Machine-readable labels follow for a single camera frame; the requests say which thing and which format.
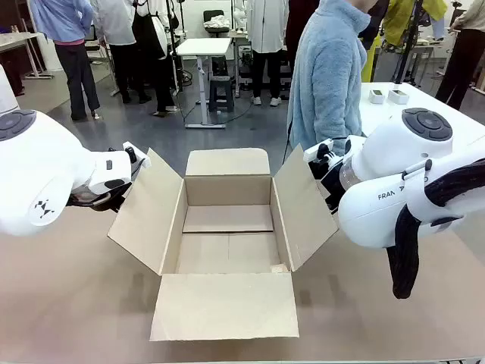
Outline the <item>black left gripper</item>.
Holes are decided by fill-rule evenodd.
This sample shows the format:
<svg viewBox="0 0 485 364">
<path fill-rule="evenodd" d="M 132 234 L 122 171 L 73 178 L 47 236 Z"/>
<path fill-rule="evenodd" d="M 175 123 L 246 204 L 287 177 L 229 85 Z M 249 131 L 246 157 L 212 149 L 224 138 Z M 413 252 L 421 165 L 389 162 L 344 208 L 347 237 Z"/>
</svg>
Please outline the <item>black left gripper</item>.
<svg viewBox="0 0 485 364">
<path fill-rule="evenodd" d="M 124 194 L 131 188 L 132 183 L 124 184 L 123 186 L 116 187 L 113 190 L 108 191 L 95 199 L 90 201 L 82 201 L 78 196 L 71 194 L 67 200 L 68 206 L 90 208 L 97 212 L 104 212 L 111 210 L 113 212 L 119 212 L 119 209 L 124 204 Z"/>
</svg>

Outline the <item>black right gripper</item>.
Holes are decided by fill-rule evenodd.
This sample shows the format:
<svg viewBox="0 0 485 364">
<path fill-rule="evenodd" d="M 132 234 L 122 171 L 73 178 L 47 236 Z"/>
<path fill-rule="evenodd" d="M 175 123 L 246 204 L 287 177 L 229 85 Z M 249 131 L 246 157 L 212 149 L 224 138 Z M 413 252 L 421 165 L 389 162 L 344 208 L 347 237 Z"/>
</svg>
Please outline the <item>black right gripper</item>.
<svg viewBox="0 0 485 364">
<path fill-rule="evenodd" d="M 324 198 L 328 209 L 332 214 L 338 210 L 340 200 L 343 197 L 343 185 L 340 182 L 340 169 L 343 165 L 338 162 L 332 167 L 327 162 L 309 162 L 308 163 L 314 179 L 318 181 L 318 186 L 327 191 Z"/>
</svg>

